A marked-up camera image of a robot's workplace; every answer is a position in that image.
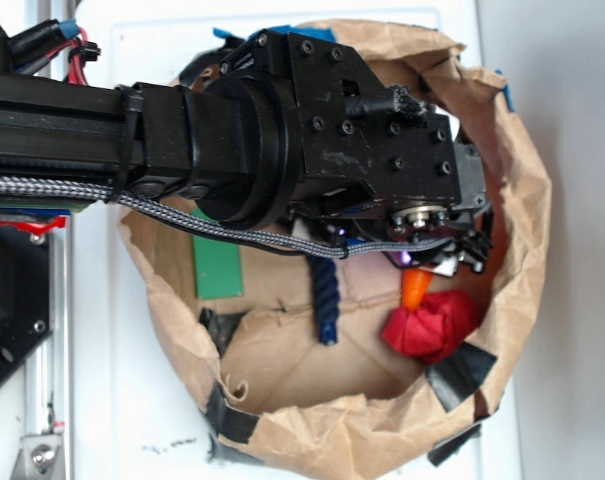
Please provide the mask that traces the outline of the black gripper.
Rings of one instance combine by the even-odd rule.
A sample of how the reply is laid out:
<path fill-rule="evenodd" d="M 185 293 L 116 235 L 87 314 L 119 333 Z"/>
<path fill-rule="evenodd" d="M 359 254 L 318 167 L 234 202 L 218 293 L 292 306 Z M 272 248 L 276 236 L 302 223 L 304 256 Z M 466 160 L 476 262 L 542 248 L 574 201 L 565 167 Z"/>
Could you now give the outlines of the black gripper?
<path fill-rule="evenodd" d="M 292 216 L 339 243 L 406 243 L 395 256 L 404 268 L 485 269 L 492 211 L 477 151 L 355 49 L 262 30 L 221 61 L 219 91 L 238 104 L 247 169 L 223 223 L 259 229 Z"/>

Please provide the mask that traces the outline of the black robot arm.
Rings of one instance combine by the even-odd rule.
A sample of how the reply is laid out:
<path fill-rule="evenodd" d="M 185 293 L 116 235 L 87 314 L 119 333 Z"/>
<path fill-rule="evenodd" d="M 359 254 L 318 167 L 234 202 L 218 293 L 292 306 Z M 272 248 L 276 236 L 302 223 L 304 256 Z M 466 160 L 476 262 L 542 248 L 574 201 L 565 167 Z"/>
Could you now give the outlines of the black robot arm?
<path fill-rule="evenodd" d="M 74 21 L 0 25 L 0 221 L 104 202 L 284 256 L 485 269 L 478 153 L 353 48 L 266 29 L 199 56 L 175 86 L 112 90 L 83 74 L 98 52 Z"/>

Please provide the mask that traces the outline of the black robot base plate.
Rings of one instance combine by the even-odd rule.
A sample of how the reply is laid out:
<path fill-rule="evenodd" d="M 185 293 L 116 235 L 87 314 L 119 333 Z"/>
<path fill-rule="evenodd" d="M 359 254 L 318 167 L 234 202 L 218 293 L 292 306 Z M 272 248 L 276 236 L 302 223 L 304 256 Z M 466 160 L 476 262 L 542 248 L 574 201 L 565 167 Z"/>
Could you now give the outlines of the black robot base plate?
<path fill-rule="evenodd" d="M 49 244 L 0 226 L 0 387 L 49 334 Z"/>

